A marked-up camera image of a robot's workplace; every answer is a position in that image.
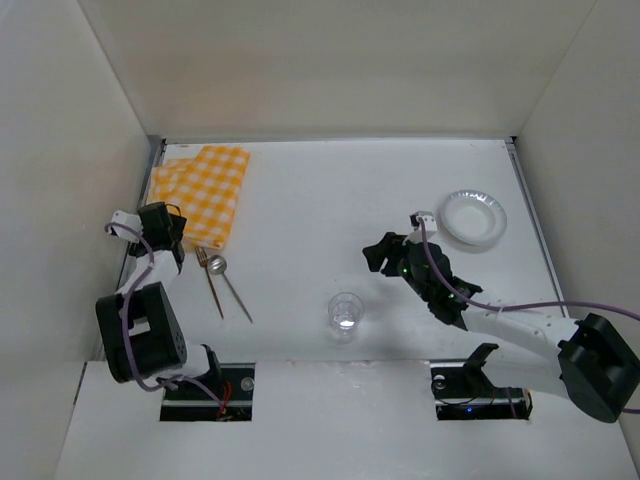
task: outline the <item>white backdrop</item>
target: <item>white backdrop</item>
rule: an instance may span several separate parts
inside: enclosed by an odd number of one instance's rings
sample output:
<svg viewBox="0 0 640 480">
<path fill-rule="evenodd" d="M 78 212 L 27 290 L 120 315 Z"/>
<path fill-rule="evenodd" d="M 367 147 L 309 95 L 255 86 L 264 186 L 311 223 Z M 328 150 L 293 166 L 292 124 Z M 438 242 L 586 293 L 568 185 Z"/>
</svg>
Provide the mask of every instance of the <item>white backdrop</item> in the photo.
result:
<svg viewBox="0 0 640 480">
<path fill-rule="evenodd" d="M 594 0 L 80 0 L 147 133 L 517 135 Z"/>
<path fill-rule="evenodd" d="M 148 142 L 76 0 L 0 0 L 0 465 L 50 479 Z"/>
<path fill-rule="evenodd" d="M 639 24 L 638 1 L 598 0 L 517 142 L 565 297 L 636 312 Z M 606 316 L 640 355 L 638 324 Z M 622 426 L 640 466 L 640 416 Z"/>
</svg>

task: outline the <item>white table surface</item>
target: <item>white table surface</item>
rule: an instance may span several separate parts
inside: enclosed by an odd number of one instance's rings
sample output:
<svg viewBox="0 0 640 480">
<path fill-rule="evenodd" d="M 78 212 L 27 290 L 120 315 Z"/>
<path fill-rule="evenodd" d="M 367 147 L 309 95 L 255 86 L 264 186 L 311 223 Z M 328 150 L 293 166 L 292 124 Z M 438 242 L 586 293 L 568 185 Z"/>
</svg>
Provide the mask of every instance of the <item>white table surface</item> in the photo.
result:
<svg viewBox="0 0 640 480">
<path fill-rule="evenodd" d="M 503 142 L 245 146 L 252 158 L 224 253 L 255 325 L 219 279 L 226 319 L 218 318 L 193 255 L 169 297 L 187 338 L 210 344 L 223 362 L 259 360 L 253 421 L 161 423 L 161 393 L 117 384 L 106 364 L 91 363 L 59 480 L 637 478 L 619 425 L 557 397 L 534 393 L 528 422 L 437 421 L 420 359 L 466 356 L 494 339 L 440 325 L 401 279 L 367 270 L 364 246 L 409 232 L 411 213 L 474 188 L 502 203 L 509 226 L 486 251 L 439 234 L 454 273 L 505 301 L 554 298 Z M 166 158 L 199 149 L 169 146 Z M 357 340 L 338 345 L 326 308 L 345 290 L 367 313 Z"/>
<path fill-rule="evenodd" d="M 533 395 L 530 421 L 441 422 L 421 361 L 260 362 L 253 420 L 159 422 L 88 365 L 57 480 L 631 480 L 618 424 Z"/>
<path fill-rule="evenodd" d="M 451 259 L 454 274 L 505 301 L 556 299 L 502 141 L 243 145 L 252 156 L 224 255 L 228 277 L 255 324 L 244 317 L 222 279 L 214 278 L 225 313 L 220 319 L 193 254 L 168 292 L 185 337 L 211 345 L 223 362 L 471 353 L 491 337 L 440 324 L 403 280 L 369 272 L 362 255 L 363 247 L 388 231 L 409 233 L 410 214 L 436 211 L 447 195 L 463 188 L 497 198 L 508 227 L 489 250 L 467 247 L 441 230 L 434 241 Z M 195 156 L 201 147 L 170 145 L 165 159 Z M 343 291 L 362 298 L 366 310 L 358 338 L 349 345 L 336 343 L 327 327 L 329 300 Z M 504 345 L 503 351 L 516 352 Z M 524 354 L 517 350 L 516 355 Z"/>
</svg>

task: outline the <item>white paper plate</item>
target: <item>white paper plate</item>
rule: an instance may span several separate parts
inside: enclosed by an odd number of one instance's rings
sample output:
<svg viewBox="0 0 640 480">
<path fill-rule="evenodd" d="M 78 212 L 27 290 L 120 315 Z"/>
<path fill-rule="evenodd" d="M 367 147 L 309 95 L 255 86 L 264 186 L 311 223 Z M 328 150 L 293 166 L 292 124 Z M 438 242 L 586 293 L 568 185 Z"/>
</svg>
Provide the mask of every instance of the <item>white paper plate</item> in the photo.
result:
<svg viewBox="0 0 640 480">
<path fill-rule="evenodd" d="M 449 195 L 442 204 L 440 217 L 454 237 L 471 245 L 492 245 L 507 229 L 507 214 L 502 205 L 476 190 Z"/>
</svg>

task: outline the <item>checkered cloth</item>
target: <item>checkered cloth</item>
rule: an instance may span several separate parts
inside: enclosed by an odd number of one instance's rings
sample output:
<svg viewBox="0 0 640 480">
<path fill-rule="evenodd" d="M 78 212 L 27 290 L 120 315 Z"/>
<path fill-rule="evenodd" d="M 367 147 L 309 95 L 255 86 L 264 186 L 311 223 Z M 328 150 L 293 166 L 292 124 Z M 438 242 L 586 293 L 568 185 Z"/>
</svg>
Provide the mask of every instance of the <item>checkered cloth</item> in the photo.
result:
<svg viewBox="0 0 640 480">
<path fill-rule="evenodd" d="M 178 206 L 187 218 L 187 240 L 222 249 L 250 156 L 240 147 L 207 146 L 196 158 L 168 160 L 153 169 L 148 203 Z"/>
</svg>

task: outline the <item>spoon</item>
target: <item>spoon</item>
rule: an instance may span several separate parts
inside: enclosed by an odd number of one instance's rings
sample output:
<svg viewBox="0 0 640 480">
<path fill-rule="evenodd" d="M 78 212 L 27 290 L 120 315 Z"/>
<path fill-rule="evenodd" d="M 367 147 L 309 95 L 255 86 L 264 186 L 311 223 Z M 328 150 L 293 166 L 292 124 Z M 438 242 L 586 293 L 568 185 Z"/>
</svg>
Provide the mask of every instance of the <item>spoon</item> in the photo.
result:
<svg viewBox="0 0 640 480">
<path fill-rule="evenodd" d="M 253 323 L 253 318 L 251 318 L 251 315 L 249 315 L 249 311 L 244 306 L 244 303 L 242 303 L 242 300 L 240 299 L 240 296 L 236 292 L 236 289 L 233 288 L 233 285 L 231 285 L 231 282 L 229 281 L 227 276 L 224 274 L 226 270 L 227 270 L 227 261 L 222 255 L 214 255 L 213 257 L 211 257 L 211 259 L 209 259 L 209 271 L 214 275 L 222 275 L 222 278 L 224 278 L 224 281 L 227 282 L 227 285 L 229 286 L 229 290 L 231 290 L 231 293 L 233 294 L 233 297 L 236 299 L 236 302 L 238 302 L 238 305 L 240 305 L 240 308 L 242 308 L 242 311 L 247 316 L 249 321 Z"/>
</svg>

